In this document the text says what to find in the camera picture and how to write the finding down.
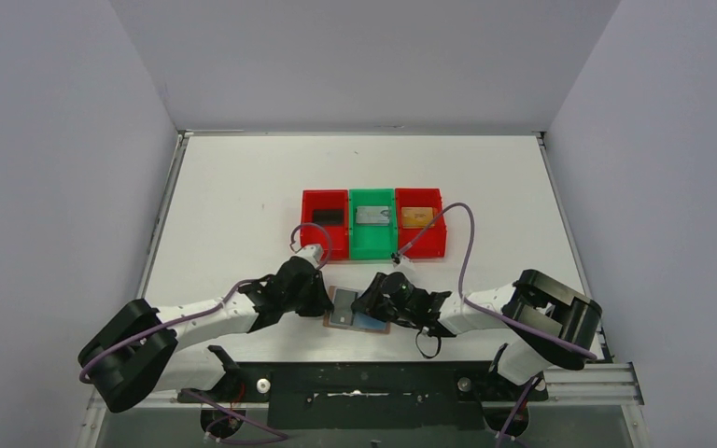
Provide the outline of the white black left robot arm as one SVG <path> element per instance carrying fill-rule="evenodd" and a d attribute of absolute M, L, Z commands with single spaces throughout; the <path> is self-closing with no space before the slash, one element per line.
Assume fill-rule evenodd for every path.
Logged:
<path fill-rule="evenodd" d="M 321 263 L 293 256 L 276 273 L 238 281 L 222 298 L 171 307 L 145 299 L 125 304 L 81 349 L 80 382 L 93 385 L 113 413 L 131 409 L 159 390 L 213 388 L 226 374 L 207 361 L 225 360 L 217 348 L 204 350 L 202 369 L 174 370 L 174 355 L 229 334 L 250 334 L 277 324 L 286 313 L 321 317 L 333 306 Z"/>

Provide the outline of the tan leather card holder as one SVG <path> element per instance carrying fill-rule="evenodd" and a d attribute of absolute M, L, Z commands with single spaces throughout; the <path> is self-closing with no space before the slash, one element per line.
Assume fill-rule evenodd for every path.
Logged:
<path fill-rule="evenodd" d="M 346 287 L 337 287 L 337 286 L 331 286 L 328 289 L 329 298 L 332 303 L 332 297 L 333 292 L 336 288 L 343 288 L 343 289 L 352 289 L 352 288 L 346 288 Z M 357 314 L 355 313 L 355 321 L 352 327 L 337 327 L 333 326 L 329 323 L 330 314 L 333 308 L 328 311 L 325 316 L 323 317 L 323 326 L 326 328 L 331 329 L 343 329 L 343 330 L 353 330 L 353 331 L 362 331 L 362 332 L 368 332 L 368 333 L 377 333 L 377 334 L 389 334 L 390 332 L 390 324 L 386 322 L 382 322 L 380 320 L 374 319 L 372 317 L 369 317 L 367 315 L 363 314 Z"/>

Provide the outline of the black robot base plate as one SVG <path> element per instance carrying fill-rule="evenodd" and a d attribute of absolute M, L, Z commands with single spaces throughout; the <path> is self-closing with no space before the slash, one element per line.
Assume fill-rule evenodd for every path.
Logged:
<path fill-rule="evenodd" d="M 527 406 L 545 402 L 541 385 L 526 391 L 488 361 L 244 362 L 207 390 L 187 387 L 183 403 L 204 397 L 239 410 L 259 407 L 266 424 L 305 429 L 500 429 L 515 404 L 511 428 L 527 425 Z"/>

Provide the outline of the green plastic bin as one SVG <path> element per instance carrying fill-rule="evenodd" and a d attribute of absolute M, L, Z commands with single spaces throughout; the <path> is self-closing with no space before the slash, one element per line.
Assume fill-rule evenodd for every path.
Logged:
<path fill-rule="evenodd" d="M 351 189 L 349 197 L 349 254 L 353 260 L 387 259 L 398 249 L 398 221 L 394 189 Z M 357 206 L 382 205 L 391 211 L 387 226 L 362 226 L 354 220 Z"/>

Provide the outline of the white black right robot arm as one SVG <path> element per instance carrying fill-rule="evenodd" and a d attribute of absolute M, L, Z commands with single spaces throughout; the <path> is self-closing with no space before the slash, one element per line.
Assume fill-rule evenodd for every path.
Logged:
<path fill-rule="evenodd" d="M 403 273 L 378 273 L 351 308 L 435 338 L 506 327 L 516 337 L 500 351 L 493 371 L 514 385 L 551 366 L 579 371 L 596 359 L 591 345 L 602 316 L 595 301 L 537 270 L 467 296 L 428 292 Z"/>

